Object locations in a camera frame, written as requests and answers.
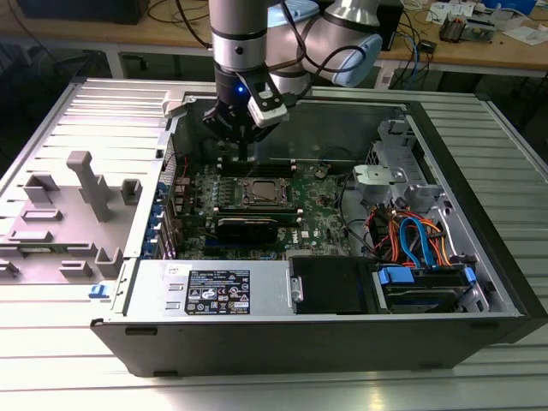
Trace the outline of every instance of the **desk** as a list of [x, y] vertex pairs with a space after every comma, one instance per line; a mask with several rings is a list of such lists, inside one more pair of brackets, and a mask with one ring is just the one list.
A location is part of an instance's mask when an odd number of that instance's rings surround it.
[[[527, 77], [542, 77], [548, 71], [548, 42], [541, 45], [526, 45], [502, 33], [496, 33], [491, 44], [463, 41], [447, 43], [438, 36], [439, 24], [426, 21], [427, 12], [408, 12], [413, 27], [424, 40], [436, 43], [430, 69], [476, 74], [522, 75]], [[548, 11], [535, 8], [531, 14], [533, 19], [547, 19]], [[405, 16], [402, 22], [408, 24]], [[538, 22], [530, 21], [530, 27]], [[394, 70], [407, 63], [411, 53], [404, 44], [405, 38], [397, 36], [390, 51], [380, 54], [378, 75], [375, 88], [386, 88], [390, 84]]]
[[[127, 26], [113, 23], [85, 21], [53, 21], [27, 19], [16, 4], [10, 0], [15, 12], [27, 29], [48, 48], [102, 51], [107, 56], [113, 78], [125, 78], [120, 54], [152, 53], [180, 56], [212, 56], [192, 37], [183, 25], [172, 25], [155, 21], [145, 16], [138, 25]], [[184, 0], [185, 8], [193, 9], [204, 5], [204, 2]], [[154, 9], [154, 15], [163, 20], [171, 20], [176, 6], [166, 2]], [[203, 9], [188, 11], [187, 18], [193, 19], [207, 14]], [[211, 41], [209, 19], [191, 23], [194, 30], [206, 41]], [[30, 38], [12, 16], [8, 0], [0, 0], [0, 41], [3, 43], [35, 46]]]
[[[36, 45], [17, 24], [9, 11], [8, 0], [0, 0], [0, 37], [3, 42], [31, 46]], [[186, 8], [203, 5], [203, 2], [185, 0]], [[174, 4], [166, 2], [154, 10], [157, 17], [169, 20], [176, 11]], [[188, 18], [201, 16], [205, 9], [188, 11]], [[42, 43], [51, 48], [103, 51], [114, 78], [124, 78], [120, 53], [158, 53], [172, 55], [210, 56], [184, 27], [161, 23], [145, 17], [139, 25], [123, 26], [110, 23], [48, 21], [26, 19], [17, 11], [22, 22]], [[548, 42], [529, 46], [501, 33], [492, 44], [462, 42], [445, 43], [438, 38], [439, 25], [425, 22], [426, 12], [409, 13], [413, 26], [423, 39], [438, 44], [431, 69], [477, 74], [523, 75], [540, 77], [548, 70]], [[548, 19], [548, 12], [536, 8], [535, 19]], [[211, 28], [207, 18], [193, 22], [197, 33], [211, 40]], [[381, 67], [376, 88], [386, 88], [394, 70], [404, 65], [410, 53], [403, 38], [396, 38], [391, 51], [383, 51], [376, 65]]]

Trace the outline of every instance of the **aluminum extrusion table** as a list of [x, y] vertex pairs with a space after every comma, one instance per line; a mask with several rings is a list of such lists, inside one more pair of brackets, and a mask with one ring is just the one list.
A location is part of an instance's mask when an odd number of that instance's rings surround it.
[[[0, 181], [0, 235], [29, 173], [78, 182], [64, 162], [89, 150], [107, 179], [146, 180], [164, 130], [162, 99], [184, 83], [71, 84]], [[192, 83], [204, 91], [210, 83]], [[548, 307], [548, 169], [490, 102], [471, 94], [316, 88], [316, 96], [420, 101], [470, 186]], [[0, 403], [9, 409], [440, 410], [548, 408], [548, 328], [486, 348], [452, 370], [215, 378], [137, 378], [89, 330], [108, 303], [88, 285], [0, 286]]]

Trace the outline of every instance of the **power supply label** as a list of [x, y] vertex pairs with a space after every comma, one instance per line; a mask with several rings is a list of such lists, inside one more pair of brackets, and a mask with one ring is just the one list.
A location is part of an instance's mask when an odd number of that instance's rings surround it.
[[188, 276], [188, 315], [249, 314], [251, 292], [249, 271], [190, 271]]

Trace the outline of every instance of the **blue latch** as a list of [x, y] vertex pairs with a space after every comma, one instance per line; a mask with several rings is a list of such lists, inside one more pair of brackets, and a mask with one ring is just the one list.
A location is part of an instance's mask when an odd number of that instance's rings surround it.
[[159, 223], [160, 223], [160, 219], [156, 216], [150, 216], [148, 218], [148, 225], [149, 226], [154, 227], [154, 226], [158, 225]]
[[408, 267], [383, 267], [379, 272], [381, 284], [414, 283], [413, 272]]
[[109, 288], [104, 284], [94, 284], [89, 294], [89, 298], [109, 298]]
[[159, 182], [156, 186], [156, 189], [158, 191], [158, 194], [163, 195], [167, 194], [169, 192], [168, 186], [166, 186], [164, 183]]
[[154, 230], [154, 229], [146, 229], [146, 231], [145, 231], [145, 240], [146, 240], [146, 241], [152, 240], [153, 238], [156, 237], [156, 234], [157, 234], [156, 230]]
[[476, 275], [474, 273], [474, 270], [471, 267], [466, 267], [464, 269], [464, 274], [466, 275], [467, 280], [474, 284], [476, 282]]
[[152, 215], [158, 215], [162, 212], [162, 206], [160, 204], [153, 204], [151, 208]]
[[143, 244], [143, 247], [141, 248], [141, 250], [146, 252], [146, 253], [152, 253], [154, 251], [154, 244], [147, 241]]

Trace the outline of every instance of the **robotic arm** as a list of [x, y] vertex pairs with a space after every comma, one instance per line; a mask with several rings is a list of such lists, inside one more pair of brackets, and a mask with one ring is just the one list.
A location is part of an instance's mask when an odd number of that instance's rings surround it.
[[217, 102], [204, 116], [219, 138], [261, 141], [310, 89], [310, 73], [356, 86], [380, 52], [378, 0], [210, 0]]

